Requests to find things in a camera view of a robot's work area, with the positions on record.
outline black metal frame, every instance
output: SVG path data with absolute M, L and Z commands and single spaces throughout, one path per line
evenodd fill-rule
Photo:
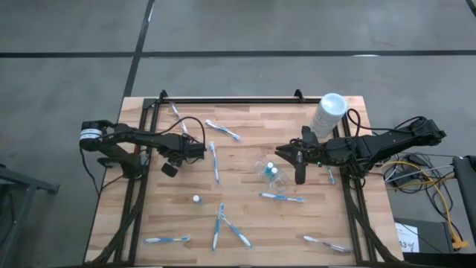
M 0 179 L 10 182 L 10 184 L 5 185 L 5 187 L 18 186 L 25 190 L 25 196 L 22 198 L 22 204 L 19 206 L 18 216 L 16 216 L 15 219 L 12 219 L 14 220 L 13 224 L 10 231 L 6 234 L 7 237 L 1 248 L 4 251 L 4 254 L 3 258 L 0 259 L 0 267 L 5 267 L 6 265 L 11 264 L 11 258 L 13 257 L 13 254 L 15 254 L 15 242 L 19 238 L 20 230 L 28 218 L 36 190 L 41 189 L 47 191 L 49 194 L 57 194 L 60 185 L 43 182 L 42 180 L 11 171 L 4 165 L 0 165 Z
M 256 104 L 263 104 L 263 103 L 319 103 L 320 98 L 305 98 L 302 92 L 297 89 L 294 97 L 289 98 L 280 98 L 280 97 L 269 97 L 269 98 L 170 98 L 165 91 L 162 91 L 159 98 L 147 98 L 144 99 L 141 119 L 139 123 L 140 129 L 145 129 L 145 123 L 147 119 L 147 112 L 149 108 L 153 107 L 153 114 L 152 114 L 152 122 L 150 125 L 150 131 L 155 132 L 155 127 L 158 123 L 158 111 L 159 107 L 162 104 L 168 104 L 170 101 L 174 103 L 188 103 L 188 104 L 218 104 L 218 103 L 256 103 Z M 342 118 L 342 127 L 344 130 L 344 136 L 351 136 L 350 127 L 348 123 L 347 117 Z M 338 128 L 334 128 L 332 131 L 334 137 L 339 137 Z M 140 150 L 139 146 L 136 146 L 135 152 Z M 152 148 L 148 147 L 146 151 L 147 158 L 151 156 Z M 141 227 L 141 218 L 142 218 L 142 210 L 144 208 L 144 200 L 145 200 L 145 193 L 147 189 L 147 180 L 148 180 L 148 170 L 149 165 L 145 166 L 147 172 L 145 173 L 146 176 L 141 179 L 140 186 L 139 186 L 139 194 L 137 200 L 135 202 L 135 209 L 138 213 L 134 217 L 134 226 L 132 230 L 132 237 L 131 237 L 131 246 L 129 248 L 129 257 L 126 261 L 122 260 L 122 251 L 123 251 L 123 244 L 124 244 L 124 235 L 120 239 L 120 245 L 115 250 L 115 255 L 113 262 L 107 264 L 84 264 L 82 267 L 130 267 L 135 265 L 135 257 L 137 253 L 137 245 L 138 245 L 138 238 L 140 234 L 140 227 Z M 378 239 L 376 234 L 370 228 L 369 218 L 367 213 L 367 207 L 364 201 L 364 192 L 362 190 L 362 185 L 360 180 L 353 180 L 350 178 L 349 173 L 345 167 L 340 169 L 341 172 L 341 180 L 342 180 L 342 189 L 344 192 L 344 201 L 347 210 L 347 218 L 349 221 L 350 227 L 350 237 L 353 243 L 354 255 L 356 260 L 357 267 L 429 267 L 429 266 L 416 266 L 407 263 L 394 263 L 390 260 L 390 262 L 382 263 L 377 261 L 376 257 L 376 246 L 374 243 L 379 245 L 383 245 L 382 242 Z M 350 188 L 350 181 L 353 180 L 355 183 L 355 191 L 358 200 L 358 205 L 356 205 L 353 201 L 351 188 Z M 122 220 L 121 225 L 126 222 L 126 218 L 131 214 L 131 204 L 132 204 L 132 192 L 134 191 L 134 184 L 135 181 L 130 180 L 127 185 L 126 196 L 124 201 L 123 213 L 122 213 Z M 364 261 L 362 256 L 362 250 L 360 246 L 360 240 L 358 238 L 358 231 L 357 231 L 357 224 L 356 221 L 359 222 L 361 227 L 364 230 L 367 251 L 369 253 L 369 260 Z

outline gray floor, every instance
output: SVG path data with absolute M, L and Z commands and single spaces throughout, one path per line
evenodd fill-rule
M 146 0 L 0 0 L 0 52 L 133 51 Z M 476 49 L 464 0 L 157 0 L 145 51 Z M 80 123 L 115 121 L 131 59 L 0 59 L 0 162 L 61 184 L 38 194 L 18 267 L 80 264 L 96 195 Z M 363 95 L 373 126 L 415 115 L 448 133 L 428 153 L 475 154 L 476 57 L 318 57 L 140 62 L 132 96 Z M 89 166 L 103 175 L 88 155 Z M 445 164 L 450 159 L 433 159 Z M 457 182 L 455 224 L 476 252 Z M 390 194 L 394 216 L 442 221 L 423 193 Z

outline wooden tabletop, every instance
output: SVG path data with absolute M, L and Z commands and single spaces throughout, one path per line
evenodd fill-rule
M 360 112 L 362 124 L 368 126 L 363 97 L 346 99 L 349 108 Z M 125 98 L 119 122 L 138 127 L 142 102 L 143 98 Z M 164 160 L 156 152 L 153 153 L 136 265 L 311 266 L 355 263 L 353 254 L 341 255 L 324 246 L 309 244 L 303 239 L 304 235 L 309 235 L 352 248 L 338 168 L 332 168 L 335 185 L 330 184 L 327 169 L 317 165 L 308 166 L 306 184 L 296 185 L 293 167 L 274 154 L 277 145 L 287 144 L 289 139 L 300 137 L 301 127 L 309 124 L 317 104 L 176 106 L 182 117 L 189 115 L 202 122 L 206 119 L 215 121 L 240 135 L 241 141 L 234 141 L 229 135 L 205 126 L 207 144 L 214 141 L 216 145 L 220 185 L 214 180 L 210 151 L 205 152 L 205 160 L 193 165 L 184 163 L 174 178 L 161 172 Z M 175 121 L 170 105 L 161 105 L 157 131 L 165 130 Z M 203 137 L 200 126 L 195 121 L 185 123 L 189 133 L 201 141 Z M 351 125 L 351 130 L 355 131 L 355 126 Z M 180 133 L 180 125 L 173 132 Z M 370 132 L 361 130 L 361 135 L 365 134 Z M 126 150 L 133 148 L 131 144 L 121 146 Z M 306 203 L 259 197 L 259 192 L 267 191 L 267 186 L 255 173 L 254 165 L 259 159 L 277 163 L 292 181 L 283 194 L 304 197 Z M 112 168 L 107 171 L 104 183 L 120 175 L 120 168 Z M 101 193 L 86 253 L 87 261 L 94 259 L 117 231 L 126 185 L 127 181 L 120 179 Z M 203 199 L 204 205 L 193 203 L 194 194 Z M 364 196 L 370 225 L 384 245 L 396 257 L 403 259 L 387 191 L 380 176 L 367 177 Z M 250 240 L 253 249 L 246 249 L 222 221 L 217 250 L 211 251 L 216 212 L 221 202 L 225 204 L 224 212 L 228 220 Z M 189 236 L 191 241 L 162 244 L 142 242 L 148 237 L 184 236 Z M 364 259 L 368 259 L 361 230 L 359 237 Z M 129 245 L 126 244 L 124 258 L 128 252 Z

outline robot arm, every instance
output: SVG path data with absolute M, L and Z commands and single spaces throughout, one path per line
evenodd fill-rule
M 121 142 L 156 148 L 158 153 L 167 159 L 162 171 L 175 176 L 177 169 L 184 160 L 203 159 L 206 151 L 203 143 L 198 143 L 188 134 L 151 133 L 129 127 L 126 124 L 113 124 L 110 121 L 85 121 L 81 126 L 80 147 L 89 152 L 99 151 L 106 158 L 97 161 L 105 167 L 118 163 L 123 175 L 129 179 L 138 179 L 145 172 L 138 153 L 127 153 L 118 145 Z
M 276 154 L 295 167 L 296 184 L 306 181 L 308 163 L 347 166 L 350 175 L 364 177 L 375 163 L 413 146 L 434 146 L 446 137 L 433 120 L 420 118 L 406 127 L 381 135 L 331 138 L 320 144 L 309 127 L 301 130 L 302 139 L 276 147 Z

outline toothbrush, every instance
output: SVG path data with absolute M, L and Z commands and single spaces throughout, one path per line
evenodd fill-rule
M 213 243 L 211 244 L 211 250 L 215 251 L 216 249 L 216 244 L 218 243 L 218 232 L 220 231 L 220 215 L 223 212 L 223 208 L 225 205 L 223 203 L 220 204 L 220 207 L 218 207 L 218 213 L 216 214 L 216 223 L 215 223 L 215 235 L 213 236 Z
M 219 126 L 215 125 L 215 124 L 212 123 L 212 121 L 210 121 L 209 119 L 205 120 L 205 123 L 206 123 L 208 126 L 214 128 L 215 130 L 219 130 L 219 131 L 222 131 L 222 132 L 224 132 L 224 133 L 230 134 L 235 140 L 239 141 L 239 136 L 238 136 L 237 134 L 231 132 L 230 130 L 227 130 L 227 129 L 224 128 L 224 127 L 219 127 Z
M 307 236 L 307 235 L 304 235 L 304 239 L 306 239 L 309 242 L 320 243 L 322 245 L 328 246 L 329 248 L 334 249 L 335 251 L 338 251 L 338 252 L 343 252 L 343 253 L 351 253 L 352 252 L 351 249 L 344 248 L 343 246 L 333 245 L 331 243 L 327 243 L 327 242 L 324 242 L 324 241 L 319 240 L 319 239 L 312 238 L 312 237 Z
M 213 154 L 213 169 L 215 171 L 215 180 L 217 184 L 220 184 L 220 178 L 218 176 L 218 161 L 216 160 L 215 144 L 210 141 L 210 150 Z
M 329 176 L 330 176 L 330 184 L 335 184 L 334 176 L 332 175 L 332 171 L 330 170 L 330 166 L 327 166 L 327 171 L 329 172 Z
M 172 106 L 173 113 L 176 115 L 177 119 L 180 120 L 179 111 L 177 111 L 176 105 L 174 103 L 170 103 L 170 105 Z M 187 130 L 187 127 L 185 126 L 185 123 L 182 121 L 180 122 L 180 125 L 181 125 L 181 128 L 184 130 L 184 133 L 188 134 L 188 130 Z
M 260 197 L 268 197 L 276 200 L 286 200 L 286 201 L 295 201 L 295 202 L 304 202 L 304 198 L 302 197 L 285 197 L 282 195 L 277 195 L 277 194 L 268 194 L 268 193 L 259 193 Z
M 186 242 L 190 241 L 190 237 L 171 238 L 171 237 L 154 237 L 144 239 L 144 243 L 168 243 L 168 242 Z
M 243 235 L 233 224 L 231 224 L 222 213 L 222 219 L 230 226 L 231 230 L 237 234 L 237 236 L 243 241 L 243 243 L 250 249 L 253 249 L 253 245 L 251 245 L 250 241 L 246 239 L 245 235 Z

